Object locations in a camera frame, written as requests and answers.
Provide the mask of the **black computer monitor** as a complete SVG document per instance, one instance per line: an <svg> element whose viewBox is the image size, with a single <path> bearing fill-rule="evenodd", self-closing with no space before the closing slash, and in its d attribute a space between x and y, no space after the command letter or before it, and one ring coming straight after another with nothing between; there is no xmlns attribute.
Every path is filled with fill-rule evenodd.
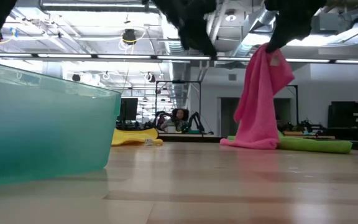
<svg viewBox="0 0 358 224"><path fill-rule="evenodd" d="M118 121L134 121L137 116L137 98L122 98Z"/></svg>

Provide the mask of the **teal translucent plastic bin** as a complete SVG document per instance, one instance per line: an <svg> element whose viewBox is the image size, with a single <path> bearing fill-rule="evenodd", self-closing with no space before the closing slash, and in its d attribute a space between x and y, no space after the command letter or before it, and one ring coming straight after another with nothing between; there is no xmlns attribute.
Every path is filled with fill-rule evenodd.
<svg viewBox="0 0 358 224"><path fill-rule="evenodd" d="M0 65L0 142L42 133L114 132L121 94Z"/></svg>

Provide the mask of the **dark background table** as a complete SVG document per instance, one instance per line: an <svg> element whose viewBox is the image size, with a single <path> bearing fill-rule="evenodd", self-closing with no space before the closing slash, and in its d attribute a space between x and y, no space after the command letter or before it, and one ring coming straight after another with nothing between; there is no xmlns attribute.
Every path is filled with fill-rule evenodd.
<svg viewBox="0 0 358 224"><path fill-rule="evenodd" d="M221 140L220 137L210 134L159 133L158 137L164 142L219 143Z"/></svg>

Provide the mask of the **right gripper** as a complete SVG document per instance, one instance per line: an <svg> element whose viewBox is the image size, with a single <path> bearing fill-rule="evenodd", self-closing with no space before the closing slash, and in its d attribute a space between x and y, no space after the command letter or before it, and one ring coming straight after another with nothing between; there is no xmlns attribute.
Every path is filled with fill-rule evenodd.
<svg viewBox="0 0 358 224"><path fill-rule="evenodd" d="M268 11L276 11L275 29L265 51L272 53L294 39L310 35L314 14L327 0L265 0Z"/></svg>

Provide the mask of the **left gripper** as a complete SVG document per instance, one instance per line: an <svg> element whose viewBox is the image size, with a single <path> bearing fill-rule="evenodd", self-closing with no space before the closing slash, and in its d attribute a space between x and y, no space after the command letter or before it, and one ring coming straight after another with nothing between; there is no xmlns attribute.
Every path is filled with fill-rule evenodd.
<svg viewBox="0 0 358 224"><path fill-rule="evenodd" d="M210 57L217 51L206 33L204 16L216 10L216 0L152 0L177 30L183 44Z"/></svg>

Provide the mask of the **black shelf cabinet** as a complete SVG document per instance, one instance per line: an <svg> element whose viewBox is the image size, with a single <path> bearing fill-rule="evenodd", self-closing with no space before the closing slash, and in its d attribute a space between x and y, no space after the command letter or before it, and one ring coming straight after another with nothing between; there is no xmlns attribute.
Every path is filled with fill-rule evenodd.
<svg viewBox="0 0 358 224"><path fill-rule="evenodd" d="M327 133L335 139L358 141L358 101L332 101Z"/></svg>

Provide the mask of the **long ceiling light bar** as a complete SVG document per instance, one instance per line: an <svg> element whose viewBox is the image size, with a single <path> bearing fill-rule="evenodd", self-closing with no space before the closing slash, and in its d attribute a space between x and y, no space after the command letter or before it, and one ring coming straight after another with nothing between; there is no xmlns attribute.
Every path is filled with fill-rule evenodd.
<svg viewBox="0 0 358 224"><path fill-rule="evenodd" d="M152 60L211 60L205 56L183 55L116 55L116 54L25 54L25 53L0 53L4 58L72 58L72 59L152 59Z"/></svg>
<svg viewBox="0 0 358 224"><path fill-rule="evenodd" d="M287 62L291 63L330 63L330 64L347 64L358 65L358 60L339 60L339 59L305 59L305 58L288 58Z"/></svg>

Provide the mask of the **green microfiber towel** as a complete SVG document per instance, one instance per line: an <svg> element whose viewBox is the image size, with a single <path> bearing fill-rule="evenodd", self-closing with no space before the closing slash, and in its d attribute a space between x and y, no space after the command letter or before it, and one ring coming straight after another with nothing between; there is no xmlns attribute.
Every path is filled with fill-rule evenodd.
<svg viewBox="0 0 358 224"><path fill-rule="evenodd" d="M243 147L248 149L273 149L269 141L240 142L235 136L221 139L222 145ZM286 136L278 132L278 143L276 149L289 151L326 152L333 154L349 154L353 143L350 141L329 141L316 138L301 138L299 136Z"/></svg>

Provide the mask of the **pink microfiber towel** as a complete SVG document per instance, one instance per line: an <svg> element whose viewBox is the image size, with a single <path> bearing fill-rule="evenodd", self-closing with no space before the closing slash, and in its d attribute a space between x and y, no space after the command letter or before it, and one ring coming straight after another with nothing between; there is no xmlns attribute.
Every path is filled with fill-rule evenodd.
<svg viewBox="0 0 358 224"><path fill-rule="evenodd" d="M233 140L221 139L223 146L247 149L275 149L279 142L274 96L295 78L280 50L266 52L261 45L247 65L244 89L234 113L239 124Z"/></svg>

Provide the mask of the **smooth silver ventilation duct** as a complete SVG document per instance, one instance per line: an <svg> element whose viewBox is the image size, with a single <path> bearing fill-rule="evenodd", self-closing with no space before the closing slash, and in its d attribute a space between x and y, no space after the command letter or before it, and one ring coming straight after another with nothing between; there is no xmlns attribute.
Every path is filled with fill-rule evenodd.
<svg viewBox="0 0 358 224"><path fill-rule="evenodd" d="M260 8L248 16L249 32L273 32L275 28L276 11L268 11L266 8Z"/></svg>

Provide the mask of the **person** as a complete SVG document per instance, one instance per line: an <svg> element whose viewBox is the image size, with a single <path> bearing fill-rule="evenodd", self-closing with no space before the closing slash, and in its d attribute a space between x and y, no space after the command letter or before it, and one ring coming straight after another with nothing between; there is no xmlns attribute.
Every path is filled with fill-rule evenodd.
<svg viewBox="0 0 358 224"><path fill-rule="evenodd" d="M188 123L189 111L183 108L176 108L172 111L170 119L165 121L161 126L161 130L166 130L169 126L174 126L176 132L180 132Z"/></svg>

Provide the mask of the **black ceiling-hung device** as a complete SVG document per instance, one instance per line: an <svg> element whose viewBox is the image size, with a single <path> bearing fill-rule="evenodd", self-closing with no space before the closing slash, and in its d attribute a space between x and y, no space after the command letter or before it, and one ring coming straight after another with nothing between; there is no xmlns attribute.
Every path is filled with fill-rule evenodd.
<svg viewBox="0 0 358 224"><path fill-rule="evenodd" d="M136 41L135 30L126 29L122 34L122 41L127 45L134 45Z"/></svg>

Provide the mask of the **yellow microfiber towel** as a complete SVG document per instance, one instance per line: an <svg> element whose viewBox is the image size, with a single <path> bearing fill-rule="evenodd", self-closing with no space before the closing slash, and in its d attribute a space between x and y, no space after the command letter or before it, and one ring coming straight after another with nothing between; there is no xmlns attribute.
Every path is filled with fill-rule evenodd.
<svg viewBox="0 0 358 224"><path fill-rule="evenodd" d="M162 145L163 141L159 138L158 131L155 128L140 131L114 130L112 146L136 144Z"/></svg>

